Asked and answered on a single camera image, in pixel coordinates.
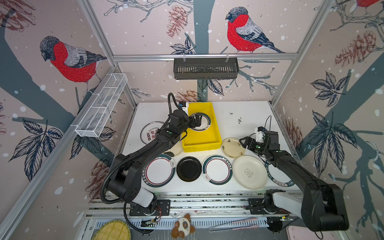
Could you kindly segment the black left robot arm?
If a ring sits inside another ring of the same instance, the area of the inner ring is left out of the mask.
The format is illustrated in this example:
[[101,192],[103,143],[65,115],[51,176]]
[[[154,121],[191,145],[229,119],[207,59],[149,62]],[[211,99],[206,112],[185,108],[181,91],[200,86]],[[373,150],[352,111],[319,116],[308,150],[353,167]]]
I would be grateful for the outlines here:
[[136,152],[115,157],[102,183],[100,199],[105,204],[123,202],[139,206],[146,214],[156,211],[157,196],[141,187],[142,172],[149,163],[180,141],[187,129],[201,126],[202,114],[189,116],[178,104],[173,93],[168,94],[169,115],[165,123],[155,132],[155,139]]

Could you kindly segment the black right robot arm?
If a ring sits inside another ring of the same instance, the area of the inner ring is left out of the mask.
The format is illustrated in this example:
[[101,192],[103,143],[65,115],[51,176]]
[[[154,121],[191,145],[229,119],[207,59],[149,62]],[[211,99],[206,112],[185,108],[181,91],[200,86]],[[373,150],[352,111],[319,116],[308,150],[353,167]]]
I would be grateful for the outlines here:
[[268,191],[265,204],[284,209],[300,219],[313,232],[346,231],[350,224],[342,190],[328,184],[302,167],[287,151],[280,149],[279,134],[258,128],[256,138],[240,139],[242,147],[262,155],[282,171],[303,193],[302,200],[285,192]]

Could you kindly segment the white plate green red rim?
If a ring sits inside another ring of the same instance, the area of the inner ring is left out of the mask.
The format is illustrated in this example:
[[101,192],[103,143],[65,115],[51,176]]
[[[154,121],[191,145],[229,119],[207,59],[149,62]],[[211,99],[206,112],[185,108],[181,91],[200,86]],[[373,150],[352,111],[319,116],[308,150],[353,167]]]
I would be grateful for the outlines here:
[[205,114],[205,113],[194,113],[194,114],[202,114],[203,117],[202,117],[202,124],[200,127],[197,127],[197,128],[194,128],[192,129],[193,131],[195,132],[204,132],[206,130],[208,130],[211,126],[211,118]]

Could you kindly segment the large cream plate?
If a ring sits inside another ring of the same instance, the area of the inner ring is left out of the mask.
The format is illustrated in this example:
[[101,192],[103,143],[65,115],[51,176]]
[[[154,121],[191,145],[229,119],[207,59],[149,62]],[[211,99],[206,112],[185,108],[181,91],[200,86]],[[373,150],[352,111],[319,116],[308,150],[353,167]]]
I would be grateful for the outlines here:
[[241,186],[249,190],[263,188],[268,180],[267,170],[262,160],[253,156],[236,158],[233,164],[233,175]]

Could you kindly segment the small cream plate red stamps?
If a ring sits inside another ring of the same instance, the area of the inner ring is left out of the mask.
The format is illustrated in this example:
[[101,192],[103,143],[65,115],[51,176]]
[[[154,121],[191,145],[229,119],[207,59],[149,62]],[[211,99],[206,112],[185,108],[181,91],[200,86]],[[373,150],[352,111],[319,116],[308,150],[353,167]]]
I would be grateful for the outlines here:
[[243,156],[246,152],[246,149],[241,145],[239,139],[237,138],[224,139],[221,148],[227,157],[233,159]]

